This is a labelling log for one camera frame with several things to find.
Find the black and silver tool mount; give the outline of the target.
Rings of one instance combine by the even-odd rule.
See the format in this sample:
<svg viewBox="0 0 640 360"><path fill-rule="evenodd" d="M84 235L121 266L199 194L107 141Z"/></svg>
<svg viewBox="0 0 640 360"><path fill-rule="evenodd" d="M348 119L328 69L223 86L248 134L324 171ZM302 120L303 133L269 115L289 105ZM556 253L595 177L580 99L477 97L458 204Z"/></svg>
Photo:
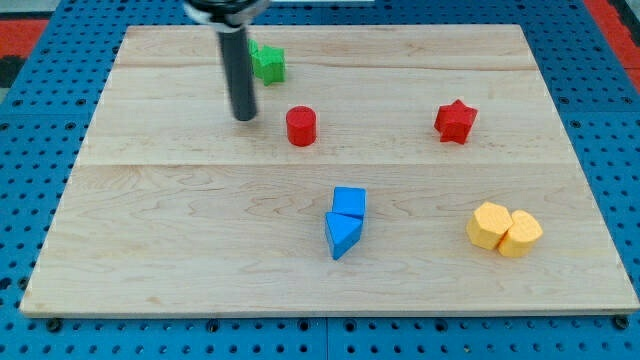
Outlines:
<svg viewBox="0 0 640 360"><path fill-rule="evenodd" d="M247 25L270 5L270 0L183 1L185 13L200 24Z"/></svg>

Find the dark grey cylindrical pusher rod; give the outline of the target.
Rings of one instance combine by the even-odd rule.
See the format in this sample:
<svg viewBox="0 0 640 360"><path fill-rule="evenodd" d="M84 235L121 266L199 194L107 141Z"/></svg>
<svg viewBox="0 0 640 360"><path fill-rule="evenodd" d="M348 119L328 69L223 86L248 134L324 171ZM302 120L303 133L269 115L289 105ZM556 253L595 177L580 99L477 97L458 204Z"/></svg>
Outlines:
<svg viewBox="0 0 640 360"><path fill-rule="evenodd" d="M257 113L247 25L218 33L232 114L238 121L253 120Z"/></svg>

